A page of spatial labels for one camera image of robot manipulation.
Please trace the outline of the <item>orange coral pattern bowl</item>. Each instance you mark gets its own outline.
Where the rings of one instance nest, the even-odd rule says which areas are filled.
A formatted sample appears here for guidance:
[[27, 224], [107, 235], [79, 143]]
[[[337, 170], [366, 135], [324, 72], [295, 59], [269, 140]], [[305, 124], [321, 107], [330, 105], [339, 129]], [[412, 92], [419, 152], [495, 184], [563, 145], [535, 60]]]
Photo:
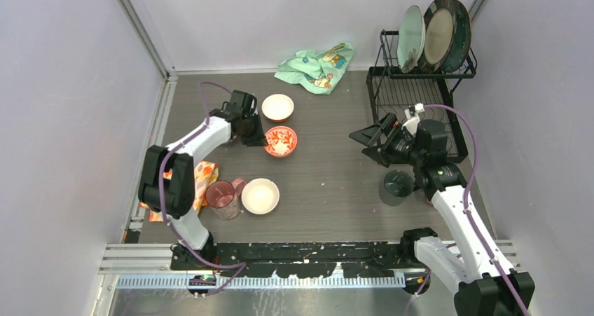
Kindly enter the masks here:
[[296, 132], [287, 126], [276, 126], [265, 133], [268, 143], [265, 151], [276, 158], [285, 158], [291, 155], [298, 145]]

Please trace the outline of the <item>white bowl orange outside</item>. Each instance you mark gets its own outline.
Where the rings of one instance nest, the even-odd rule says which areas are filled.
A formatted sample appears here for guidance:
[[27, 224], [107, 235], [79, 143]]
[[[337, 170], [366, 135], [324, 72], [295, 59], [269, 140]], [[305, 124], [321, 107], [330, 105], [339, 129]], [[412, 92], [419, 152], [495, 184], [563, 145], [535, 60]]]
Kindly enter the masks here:
[[263, 115], [277, 123], [286, 121], [294, 111], [293, 100], [284, 94], [270, 95], [261, 105]]

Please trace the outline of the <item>mint green flower plate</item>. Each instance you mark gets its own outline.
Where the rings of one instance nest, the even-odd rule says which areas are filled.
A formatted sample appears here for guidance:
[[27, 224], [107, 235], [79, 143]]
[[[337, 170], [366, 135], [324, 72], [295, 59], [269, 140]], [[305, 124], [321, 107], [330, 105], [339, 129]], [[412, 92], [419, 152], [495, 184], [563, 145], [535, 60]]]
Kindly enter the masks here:
[[396, 59], [402, 73], [411, 72], [424, 50], [426, 26], [418, 5], [410, 6], [399, 25]]

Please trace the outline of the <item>black rimmed cream plate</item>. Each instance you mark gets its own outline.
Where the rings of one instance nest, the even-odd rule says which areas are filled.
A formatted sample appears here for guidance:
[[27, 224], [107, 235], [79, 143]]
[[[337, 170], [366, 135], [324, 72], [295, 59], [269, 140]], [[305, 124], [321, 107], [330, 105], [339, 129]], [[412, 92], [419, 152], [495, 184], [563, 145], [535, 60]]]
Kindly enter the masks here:
[[424, 13], [426, 36], [418, 66], [435, 72], [445, 62], [453, 45], [457, 22], [453, 0], [433, 0]]

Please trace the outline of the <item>dark blue floral plate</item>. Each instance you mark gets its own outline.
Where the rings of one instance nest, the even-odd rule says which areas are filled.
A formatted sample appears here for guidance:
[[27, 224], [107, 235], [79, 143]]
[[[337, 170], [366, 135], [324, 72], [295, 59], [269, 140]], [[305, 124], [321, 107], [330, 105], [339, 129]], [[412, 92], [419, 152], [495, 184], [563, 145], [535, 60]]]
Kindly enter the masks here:
[[453, 0], [456, 7], [456, 31], [447, 58], [441, 65], [445, 73], [457, 71], [466, 60], [471, 46], [471, 18], [466, 6]]

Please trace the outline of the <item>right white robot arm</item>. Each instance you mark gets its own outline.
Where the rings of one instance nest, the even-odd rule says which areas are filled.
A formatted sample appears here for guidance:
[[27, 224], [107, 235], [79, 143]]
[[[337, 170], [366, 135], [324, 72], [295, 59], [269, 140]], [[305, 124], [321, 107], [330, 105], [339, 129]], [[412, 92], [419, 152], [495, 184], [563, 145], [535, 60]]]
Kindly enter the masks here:
[[399, 250], [404, 264], [426, 265], [452, 293], [458, 315], [528, 315], [534, 281], [514, 268], [474, 214], [469, 182], [448, 160], [443, 123], [417, 116], [401, 123], [387, 114], [349, 137], [380, 165], [413, 167], [413, 185], [442, 216], [459, 251], [454, 255], [430, 228], [407, 230]]

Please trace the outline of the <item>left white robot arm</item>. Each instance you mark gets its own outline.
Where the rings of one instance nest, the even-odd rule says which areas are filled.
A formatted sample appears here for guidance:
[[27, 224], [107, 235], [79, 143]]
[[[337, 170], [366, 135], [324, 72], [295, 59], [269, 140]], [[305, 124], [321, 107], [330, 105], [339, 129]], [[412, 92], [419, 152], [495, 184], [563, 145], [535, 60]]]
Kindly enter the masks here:
[[212, 234], [193, 208], [194, 169], [215, 148], [234, 138], [245, 146], [267, 146], [258, 100], [255, 95], [234, 90], [219, 109], [207, 112], [203, 122], [167, 146], [150, 146], [139, 180], [138, 199], [162, 215], [199, 270], [213, 266], [216, 247]]

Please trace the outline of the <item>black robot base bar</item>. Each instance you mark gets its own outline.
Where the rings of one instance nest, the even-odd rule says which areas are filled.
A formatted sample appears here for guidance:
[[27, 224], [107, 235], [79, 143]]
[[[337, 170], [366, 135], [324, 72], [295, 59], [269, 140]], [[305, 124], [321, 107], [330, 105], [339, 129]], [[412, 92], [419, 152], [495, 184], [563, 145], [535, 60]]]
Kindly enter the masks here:
[[326, 278], [339, 268], [346, 278], [427, 271], [420, 262], [405, 257], [397, 242], [219, 243], [207, 251], [207, 260], [220, 266], [245, 263], [238, 276], [255, 278]]

